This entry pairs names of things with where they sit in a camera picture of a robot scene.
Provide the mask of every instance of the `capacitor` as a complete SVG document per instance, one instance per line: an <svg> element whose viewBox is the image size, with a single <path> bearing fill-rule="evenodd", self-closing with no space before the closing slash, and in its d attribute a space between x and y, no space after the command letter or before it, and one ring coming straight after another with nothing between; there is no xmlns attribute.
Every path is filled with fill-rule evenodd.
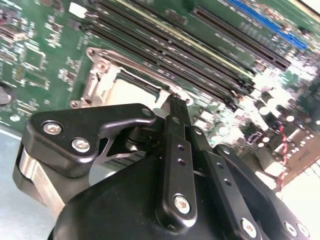
<svg viewBox="0 0 320 240"><path fill-rule="evenodd" d="M296 114L297 117L304 123L309 124L312 122L311 117L309 116L308 113L303 112L303 111L298 111L298 113Z"/></svg>
<svg viewBox="0 0 320 240"><path fill-rule="evenodd" d="M10 104L13 101L13 94L14 91L9 85L0 82L0 106Z"/></svg>
<svg viewBox="0 0 320 240"><path fill-rule="evenodd" d="M223 122L219 122L215 125L215 128L217 130L217 132L221 135L226 135L229 132L228 127L223 123Z"/></svg>
<svg viewBox="0 0 320 240"><path fill-rule="evenodd" d="M264 92L261 95L261 99L267 104L267 105L274 105L276 103L276 99L271 96L268 92Z"/></svg>
<svg viewBox="0 0 320 240"><path fill-rule="evenodd" d="M269 108L262 101L257 101L254 105L262 116L266 116L270 112Z"/></svg>
<svg viewBox="0 0 320 240"><path fill-rule="evenodd" d="M265 143L261 139L258 139L255 143L259 148L263 148L265 146Z"/></svg>
<svg viewBox="0 0 320 240"><path fill-rule="evenodd" d="M278 130L281 126L281 122L278 120L278 118L273 115L272 113L269 113L265 117L265 123L268 125L268 127L272 130Z"/></svg>
<svg viewBox="0 0 320 240"><path fill-rule="evenodd" d="M285 109L282 105L277 105L276 110L281 113L281 117L287 122L293 122L295 120L295 116L293 116L290 111Z"/></svg>

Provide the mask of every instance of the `green circuit board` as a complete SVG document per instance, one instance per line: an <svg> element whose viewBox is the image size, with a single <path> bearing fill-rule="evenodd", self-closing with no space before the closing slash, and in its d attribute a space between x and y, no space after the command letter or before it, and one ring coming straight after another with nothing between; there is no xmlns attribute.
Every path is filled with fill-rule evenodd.
<svg viewBox="0 0 320 240"><path fill-rule="evenodd" d="M90 14L76 16L69 11L71 2ZM212 113L212 121L204 128L208 133L215 131L216 123L224 123L229 129L245 123L251 112L241 105L241 100L250 93L240 89L238 95L241 97L234 102L242 109L241 115L236 115L223 100L233 98L230 92L238 90L233 80L242 81L247 86L259 76L266 75L266 71L269 78L264 77L264 80L290 92L295 99L293 107L301 109L299 100L306 94L305 89L318 81L320 23L286 0L243 3L265 19L282 26L281 34L285 37L280 37L254 17L245 15L228 0L100 0L95 4L85 0L0 0L2 8L9 9L16 16L7 25L25 33L25 39L11 42L0 37L1 82L14 91L12 103L0 106L0 123L22 132L32 114L70 108L72 100L81 98L93 65L86 55L88 47L116 51L163 74L192 96L189 112L193 122L197 122L203 108ZM272 14L264 11L266 7L273 10ZM260 45L252 45L251 39L243 44L227 37L224 31L231 35L234 32L229 32L228 27L224 31L218 30L205 22L208 15L201 13L201 9L218 17L220 20L216 24L226 22ZM98 25L94 13L101 15L105 24ZM129 21L129 16L158 30L164 37L155 40L142 25ZM134 34L142 36L144 41ZM295 44L285 39L292 37ZM181 57L182 52L172 50L172 45L152 48L156 41L170 43L169 38L180 44L177 49L188 56ZM297 42L305 47L298 47ZM261 57L261 47L270 51L270 55ZM148 62L143 54L137 53L139 49L145 55L152 55L148 55ZM170 63L175 74L163 70L164 64L171 59L183 65ZM231 80L219 75L214 67L208 67L210 61L224 69L223 73L227 73ZM152 78L147 79L161 84ZM220 134L216 142L222 140L232 142Z"/></svg>

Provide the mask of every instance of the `ram slot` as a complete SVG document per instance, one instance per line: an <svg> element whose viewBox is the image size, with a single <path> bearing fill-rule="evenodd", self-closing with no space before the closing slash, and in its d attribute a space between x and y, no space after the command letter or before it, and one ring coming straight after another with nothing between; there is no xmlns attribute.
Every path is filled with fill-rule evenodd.
<svg viewBox="0 0 320 240"><path fill-rule="evenodd" d="M118 2L122 5L124 5L124 1L122 0L114 0L115 2ZM129 0L132 4L130 5L136 5L138 6L140 9L144 10L145 12L148 12L149 15L154 15L156 16L158 19L160 19L161 21L165 21L167 23L169 23L170 25L176 27L177 29L182 30L182 32L187 33L188 36L191 36L194 40L199 41L198 36L196 36L195 34L193 34L191 31L188 31L187 29L183 28L181 29L181 26L175 22L174 20L170 19L169 17L165 17L162 16L161 14L159 14L157 11L155 11L154 9L152 9L151 7L145 5L141 0ZM239 72L241 72L242 74L244 72L251 72L248 69L248 66L244 65L243 63L241 63L240 61L231 58L229 56L226 56L222 51L220 51L217 47L215 47L214 45L210 44L207 41L203 41L203 39L201 40L201 43L204 44L204 47L206 49L208 49L210 52L214 53L215 55L221 56L223 59L227 60L229 63L231 63L232 68L234 68L235 66L237 66L237 68L242 69L241 71L239 69L237 69Z"/></svg>
<svg viewBox="0 0 320 240"><path fill-rule="evenodd" d="M249 51L271 66L278 68L281 71L286 71L291 65L291 62L286 60L284 57L278 55L249 35L238 30L234 26L220 19L213 13L203 9L202 7L196 6L192 15L206 25L210 26L215 31L222 34L225 38L238 44L241 48Z"/></svg>
<svg viewBox="0 0 320 240"><path fill-rule="evenodd" d="M169 64L159 61L154 56L147 54L145 51L139 49L138 47L132 44L129 44L128 42L124 41L123 39L115 35L110 34L108 31L100 27L92 26L90 29L87 29L87 32L99 38L110 41L111 43L114 43L126 49L128 52L131 52L133 55L139 56L140 58L146 61L148 66L151 65L151 66L159 67L161 71L164 73L169 73L170 75L177 76L179 78L186 80L187 82L193 84L196 88L199 88L204 93L215 97L219 101L225 102L226 99L229 99L231 97L229 94L227 94L226 91L220 90L219 88L210 87L208 86L208 84L202 83L196 78L192 78L191 76L178 71L176 68L170 66Z"/></svg>
<svg viewBox="0 0 320 240"><path fill-rule="evenodd" d="M154 56L158 55L159 58L162 59L162 61L167 63L172 62L179 69L187 69L187 74L190 74L198 79L205 79L205 81L212 82L213 84L215 84L217 88L222 87L224 88L224 91L230 91L230 89L233 89L234 91L237 91L237 92L238 92L238 89L241 88L239 85L234 87L233 85L226 84L223 81L215 80L214 76L210 76L206 74L206 72L204 72L201 68L181 59L181 57L176 57L171 52L163 48L162 47L163 45L156 44L148 39L145 39L141 37L141 35L137 34L136 32L133 32L124 26L118 25L116 22L112 21L111 19L100 16L99 19L96 19L96 24L98 24L99 26L105 25L108 28L113 28L114 30L119 31L120 33L123 33L126 36L129 36L130 38L136 40L137 42L147 46L150 53Z"/></svg>
<svg viewBox="0 0 320 240"><path fill-rule="evenodd" d="M137 18L129 14L125 10L117 7L116 5L113 5L110 2L100 1L100 3L97 3L95 5L95 9L99 11L101 14L107 12L107 13L118 15L119 17L124 18L125 20L137 25L138 27L144 29L145 31L148 31L150 35L156 36L157 38L163 40L167 44L170 43L168 45L169 47L176 48L179 52L186 55L190 60L195 62L198 66L204 65L205 66L204 69L205 68L213 69L213 71L221 75L222 79L224 80L228 80L228 79L232 80L232 82L235 84L239 84L239 83L242 84L244 82L244 80L241 79L237 74L235 74L233 71L231 71L227 67L213 61L212 58L206 57L205 55L192 49L189 45L185 45L181 41L176 40L172 35L169 35L167 32L149 25L148 23L144 22L143 19ZM223 57L233 64L238 64L233 62L232 59L227 58L225 55Z"/></svg>

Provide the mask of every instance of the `integrated circuit chip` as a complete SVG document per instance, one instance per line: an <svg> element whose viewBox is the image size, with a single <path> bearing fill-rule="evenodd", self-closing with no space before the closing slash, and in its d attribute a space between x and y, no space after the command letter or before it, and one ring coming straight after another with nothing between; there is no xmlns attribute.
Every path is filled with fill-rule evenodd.
<svg viewBox="0 0 320 240"><path fill-rule="evenodd" d="M24 55L24 64L27 65L27 67L41 70L45 57L46 55L43 52L27 47Z"/></svg>

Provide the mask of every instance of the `cable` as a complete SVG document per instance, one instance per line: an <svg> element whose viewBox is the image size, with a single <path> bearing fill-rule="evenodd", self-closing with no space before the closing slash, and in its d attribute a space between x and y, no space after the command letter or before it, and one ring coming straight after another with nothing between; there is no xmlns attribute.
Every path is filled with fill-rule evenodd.
<svg viewBox="0 0 320 240"><path fill-rule="evenodd" d="M282 134L282 144L283 144L283 151L282 151L282 155L283 155L283 161L282 161L282 165L283 165L283 171L278 179L278 185L280 188L280 193L282 192L282 190L284 189L284 179L285 179L285 173L286 173L286 164L288 162L287 159L287 150L288 150L288 144L287 144L287 136L284 133L284 127L280 126L279 128L280 133Z"/></svg>

